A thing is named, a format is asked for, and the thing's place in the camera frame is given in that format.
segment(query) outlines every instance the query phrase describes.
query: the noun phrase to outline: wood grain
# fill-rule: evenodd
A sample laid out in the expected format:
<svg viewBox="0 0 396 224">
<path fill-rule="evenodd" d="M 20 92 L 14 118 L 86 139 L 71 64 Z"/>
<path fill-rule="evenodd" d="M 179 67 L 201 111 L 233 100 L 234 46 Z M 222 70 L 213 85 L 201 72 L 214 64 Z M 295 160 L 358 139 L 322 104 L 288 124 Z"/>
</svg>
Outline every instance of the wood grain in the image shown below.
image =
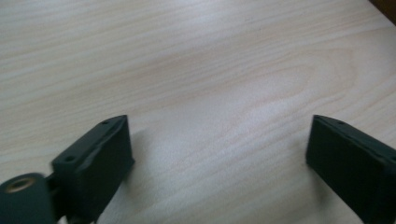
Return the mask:
<svg viewBox="0 0 396 224">
<path fill-rule="evenodd" d="M 99 223 L 361 223 L 304 153 L 314 114 L 396 147 L 395 39 L 362 0 L 2 1 L 0 181 L 127 114 Z"/>
</svg>

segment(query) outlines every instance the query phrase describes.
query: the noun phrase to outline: hole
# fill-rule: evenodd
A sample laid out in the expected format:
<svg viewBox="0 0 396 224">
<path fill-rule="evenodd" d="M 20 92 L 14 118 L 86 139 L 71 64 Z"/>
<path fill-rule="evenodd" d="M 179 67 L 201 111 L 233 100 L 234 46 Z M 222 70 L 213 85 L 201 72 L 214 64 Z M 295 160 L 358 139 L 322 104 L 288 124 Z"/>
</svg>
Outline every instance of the hole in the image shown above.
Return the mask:
<svg viewBox="0 0 396 224">
<path fill-rule="evenodd" d="M 68 156 L 68 157 L 66 157 L 66 159 L 64 159 L 65 161 L 73 161 L 73 160 L 75 160 L 76 159 L 76 157 L 74 157 L 74 156 Z"/>
<path fill-rule="evenodd" d="M 27 189 L 30 186 L 32 186 L 34 183 L 35 183 L 35 179 L 32 177 L 25 177 L 18 179 L 7 186 L 6 193 L 15 193 L 23 189 Z"/>
</svg>

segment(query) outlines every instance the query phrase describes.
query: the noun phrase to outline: light wood surface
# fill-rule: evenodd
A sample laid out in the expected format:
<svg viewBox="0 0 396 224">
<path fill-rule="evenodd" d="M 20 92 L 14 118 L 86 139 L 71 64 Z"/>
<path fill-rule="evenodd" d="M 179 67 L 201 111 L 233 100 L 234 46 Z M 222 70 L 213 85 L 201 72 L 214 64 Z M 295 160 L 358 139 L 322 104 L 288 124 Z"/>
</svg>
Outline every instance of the light wood surface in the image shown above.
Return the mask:
<svg viewBox="0 0 396 224">
<path fill-rule="evenodd" d="M 396 28 L 365 0 L 4 0 L 0 181 L 127 114 L 99 223 L 361 223 L 304 162 L 314 114 L 396 147 Z"/>
</svg>

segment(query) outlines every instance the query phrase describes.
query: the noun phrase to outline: wood tabletop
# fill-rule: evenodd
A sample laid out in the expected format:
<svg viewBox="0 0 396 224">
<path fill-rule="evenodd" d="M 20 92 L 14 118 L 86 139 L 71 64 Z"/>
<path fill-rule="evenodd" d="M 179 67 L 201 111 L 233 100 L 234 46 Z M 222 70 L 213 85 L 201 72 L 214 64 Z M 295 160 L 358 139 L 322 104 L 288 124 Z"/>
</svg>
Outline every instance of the wood tabletop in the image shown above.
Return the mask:
<svg viewBox="0 0 396 224">
<path fill-rule="evenodd" d="M 396 28 L 366 0 L 5 0 L 0 181 L 128 115 L 99 224 L 361 223 L 305 164 L 314 114 L 396 147 Z"/>
</svg>

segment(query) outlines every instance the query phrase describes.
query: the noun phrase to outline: wooden table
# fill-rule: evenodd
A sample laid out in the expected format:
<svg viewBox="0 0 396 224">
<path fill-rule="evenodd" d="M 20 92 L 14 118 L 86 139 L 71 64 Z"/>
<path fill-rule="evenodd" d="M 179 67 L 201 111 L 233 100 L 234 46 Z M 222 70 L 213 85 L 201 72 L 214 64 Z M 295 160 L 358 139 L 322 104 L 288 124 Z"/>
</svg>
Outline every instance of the wooden table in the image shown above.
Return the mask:
<svg viewBox="0 0 396 224">
<path fill-rule="evenodd" d="M 361 223 L 304 161 L 314 114 L 396 147 L 396 28 L 365 0 L 5 0 L 0 181 L 127 114 L 115 223 Z"/>
</svg>

